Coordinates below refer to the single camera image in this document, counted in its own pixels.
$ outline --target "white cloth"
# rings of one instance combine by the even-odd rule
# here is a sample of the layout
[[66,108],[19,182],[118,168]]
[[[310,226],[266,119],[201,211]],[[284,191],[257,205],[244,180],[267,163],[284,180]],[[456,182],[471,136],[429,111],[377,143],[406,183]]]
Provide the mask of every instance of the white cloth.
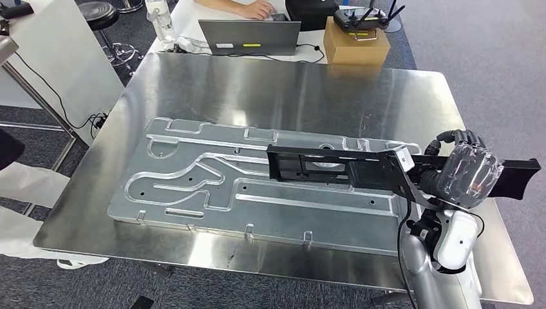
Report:
[[[69,178],[50,169],[12,163],[0,171],[0,196],[52,208]],[[0,206],[0,254],[23,259],[66,259],[97,264],[102,257],[82,256],[36,248],[32,240],[42,226],[10,209]]]

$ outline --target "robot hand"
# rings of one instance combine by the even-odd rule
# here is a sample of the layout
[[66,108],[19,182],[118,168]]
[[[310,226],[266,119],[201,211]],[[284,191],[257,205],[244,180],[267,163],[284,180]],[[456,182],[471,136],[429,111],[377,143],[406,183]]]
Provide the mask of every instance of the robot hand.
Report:
[[439,134],[426,155],[437,155],[441,144],[455,143],[440,173],[426,167],[421,176],[423,192],[465,209],[479,205],[493,189],[503,166],[502,161],[485,147],[484,141],[472,131],[453,130]]

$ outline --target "silver laptop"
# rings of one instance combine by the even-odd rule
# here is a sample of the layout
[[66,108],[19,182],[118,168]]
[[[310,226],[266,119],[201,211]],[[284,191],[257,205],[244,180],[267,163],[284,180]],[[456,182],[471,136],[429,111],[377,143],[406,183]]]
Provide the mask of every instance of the silver laptop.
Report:
[[296,52],[300,21],[199,20],[213,55],[286,55]]

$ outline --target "person's arm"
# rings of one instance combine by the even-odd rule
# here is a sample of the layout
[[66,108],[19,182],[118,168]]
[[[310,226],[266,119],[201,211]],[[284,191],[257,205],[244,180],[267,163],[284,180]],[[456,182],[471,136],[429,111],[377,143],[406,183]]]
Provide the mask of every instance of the person's arm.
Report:
[[266,19],[271,13],[275,12],[275,8],[271,3],[265,0],[256,0],[249,5],[243,5],[232,0],[194,0],[195,2],[228,13],[237,14],[244,18],[251,19]]

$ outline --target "desk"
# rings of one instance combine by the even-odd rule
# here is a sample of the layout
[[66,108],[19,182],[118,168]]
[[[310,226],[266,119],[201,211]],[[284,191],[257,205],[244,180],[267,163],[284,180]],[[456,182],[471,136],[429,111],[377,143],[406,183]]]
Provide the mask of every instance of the desk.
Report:
[[[464,125],[440,73],[150,53],[34,239],[48,250],[314,279],[402,291],[391,256],[271,243],[114,221],[106,214],[154,117],[416,142]],[[343,92],[341,86],[353,91]],[[496,203],[474,257],[483,299],[531,304],[532,292]]]
[[[237,2],[243,3],[243,4],[249,4],[253,2],[253,0],[241,0],[241,1],[238,0]],[[289,17],[284,0],[270,0],[269,2],[275,7],[278,13],[284,13],[287,17]],[[171,12],[171,18],[173,20],[175,30],[181,36],[190,37],[192,39],[196,39],[203,42],[206,42],[207,40],[205,40],[205,36],[203,35],[203,32],[201,31],[201,28],[199,27],[197,20],[199,19],[225,19],[225,20],[244,19],[235,14],[221,12],[218,10],[207,8],[198,3],[195,3],[193,0],[179,1],[176,4],[174,10]],[[297,39],[297,43],[318,45],[320,46],[321,50],[326,55],[324,43],[323,43],[324,33],[325,33],[324,30],[300,32],[299,37]],[[163,48],[161,47],[161,44],[159,43],[158,39],[155,39],[154,43],[151,45],[148,52],[158,52],[162,49]],[[302,46],[302,47],[296,48],[296,54],[294,56],[274,56],[274,58],[282,60],[282,61],[306,60],[311,62],[316,61],[320,57],[321,57],[321,53],[319,51],[313,50],[313,48],[310,46]],[[264,57],[248,57],[248,58],[264,59]],[[324,57],[324,59],[322,59],[318,63],[328,63],[326,56]]]

